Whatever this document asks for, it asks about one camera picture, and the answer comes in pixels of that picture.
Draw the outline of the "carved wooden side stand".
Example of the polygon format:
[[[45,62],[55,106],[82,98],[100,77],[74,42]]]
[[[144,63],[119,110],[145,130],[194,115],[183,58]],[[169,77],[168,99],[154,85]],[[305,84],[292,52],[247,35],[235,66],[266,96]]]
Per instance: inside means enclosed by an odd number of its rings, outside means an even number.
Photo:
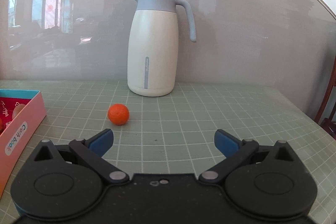
[[[333,69],[331,71],[325,95],[318,109],[318,112],[314,118],[315,123],[318,123],[320,121],[322,114],[327,106],[328,100],[331,96],[331,92],[333,91],[333,89],[335,89],[335,80],[336,80],[335,70],[336,70],[336,58],[334,59]],[[327,118],[324,118],[323,121],[319,124],[333,139],[335,139],[335,121],[333,121],[333,117],[335,115],[335,107],[336,105],[333,106],[330,115]]]

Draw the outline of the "white thermos jug grey lid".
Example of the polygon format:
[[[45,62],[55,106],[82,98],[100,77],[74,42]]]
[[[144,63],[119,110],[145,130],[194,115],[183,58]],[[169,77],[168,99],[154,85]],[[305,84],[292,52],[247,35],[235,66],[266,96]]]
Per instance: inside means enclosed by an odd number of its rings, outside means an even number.
[[[197,41],[193,11],[186,0],[135,0],[127,52],[127,85],[135,94],[161,97],[173,91],[177,73],[177,6],[185,9],[189,37]]]

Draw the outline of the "colourful cardboard box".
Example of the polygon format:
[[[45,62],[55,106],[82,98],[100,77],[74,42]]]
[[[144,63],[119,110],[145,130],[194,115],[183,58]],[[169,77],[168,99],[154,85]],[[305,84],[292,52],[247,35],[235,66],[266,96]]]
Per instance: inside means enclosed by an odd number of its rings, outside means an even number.
[[[38,90],[1,90],[1,193],[27,143],[46,116]]]

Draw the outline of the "orange tangerine far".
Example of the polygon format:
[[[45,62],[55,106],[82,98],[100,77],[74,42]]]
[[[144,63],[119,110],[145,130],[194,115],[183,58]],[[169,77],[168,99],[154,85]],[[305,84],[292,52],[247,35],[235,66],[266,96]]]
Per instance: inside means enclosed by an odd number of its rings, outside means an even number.
[[[107,116],[114,125],[121,126],[127,123],[130,114],[125,105],[116,103],[108,108]]]

